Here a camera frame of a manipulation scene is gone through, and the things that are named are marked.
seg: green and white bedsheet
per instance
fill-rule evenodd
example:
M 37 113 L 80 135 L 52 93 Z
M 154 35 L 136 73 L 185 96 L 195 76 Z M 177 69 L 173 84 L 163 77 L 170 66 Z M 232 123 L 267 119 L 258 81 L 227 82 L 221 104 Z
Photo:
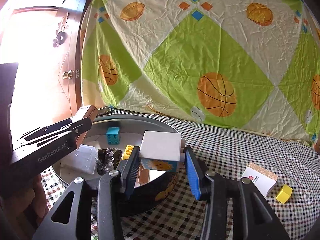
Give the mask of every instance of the green and white bedsheet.
M 318 136 L 319 25 L 301 0 L 93 0 L 81 41 L 85 105 Z

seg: white cardboard box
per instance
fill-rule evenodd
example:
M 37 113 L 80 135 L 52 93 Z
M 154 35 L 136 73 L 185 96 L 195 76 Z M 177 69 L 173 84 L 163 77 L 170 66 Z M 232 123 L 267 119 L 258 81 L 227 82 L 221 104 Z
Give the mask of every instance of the white cardboard box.
M 148 170 L 178 172 L 184 161 L 184 153 L 181 153 L 184 145 L 180 133 L 145 131 L 139 153 L 140 162 Z
M 139 157 L 178 162 L 180 149 L 180 133 L 145 131 Z
M 249 178 L 261 194 L 266 197 L 276 184 L 278 175 L 250 162 L 241 178 Z

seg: yellow wooden block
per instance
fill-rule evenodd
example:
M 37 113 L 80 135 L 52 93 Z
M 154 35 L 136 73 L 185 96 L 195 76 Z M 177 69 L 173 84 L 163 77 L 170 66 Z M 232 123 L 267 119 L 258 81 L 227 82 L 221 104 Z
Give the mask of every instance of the yellow wooden block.
M 134 148 L 133 145 L 127 145 L 127 146 L 126 146 L 126 148 L 125 148 L 125 150 L 124 150 L 124 152 L 123 152 L 123 154 L 122 154 L 122 159 L 123 159 L 123 160 L 129 159 L 130 154 L 131 154 L 133 148 Z
M 292 194 L 292 188 L 284 184 L 282 189 L 279 191 L 278 195 L 276 196 L 276 200 L 284 204 L 291 197 L 291 194 Z

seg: checkered tablecloth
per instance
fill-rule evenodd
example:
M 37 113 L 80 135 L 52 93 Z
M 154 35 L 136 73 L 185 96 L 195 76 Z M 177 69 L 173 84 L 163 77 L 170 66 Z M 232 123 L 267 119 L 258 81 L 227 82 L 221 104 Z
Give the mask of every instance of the checkered tablecloth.
M 278 175 L 278 181 L 266 197 L 291 239 L 303 239 L 320 214 L 320 156 L 297 142 L 284 142 L 236 130 L 183 121 L 157 114 L 139 114 L 116 110 L 113 114 L 138 114 L 173 126 L 210 170 L 225 178 L 239 180 L 251 161 Z M 51 208 L 64 191 L 52 168 L 42 173 Z M 283 184 L 293 188 L 286 204 L 276 198 Z M 165 240 L 199 239 L 205 203 L 191 194 L 185 170 L 179 174 L 172 194 L 154 210 L 122 220 L 125 239 Z M 232 239 L 232 200 L 228 200 L 227 238 Z M 92 217 L 92 239 L 97 240 L 97 217 Z

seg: smartphone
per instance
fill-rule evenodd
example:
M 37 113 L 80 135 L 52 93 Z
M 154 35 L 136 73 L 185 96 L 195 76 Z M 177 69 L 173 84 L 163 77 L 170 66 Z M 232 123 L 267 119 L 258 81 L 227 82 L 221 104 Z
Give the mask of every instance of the smartphone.
M 102 108 L 98 108 L 98 113 L 97 113 L 97 116 L 102 116 L 102 115 L 105 115 L 105 114 L 110 114 L 112 113 L 114 110 L 110 107 L 102 107 Z

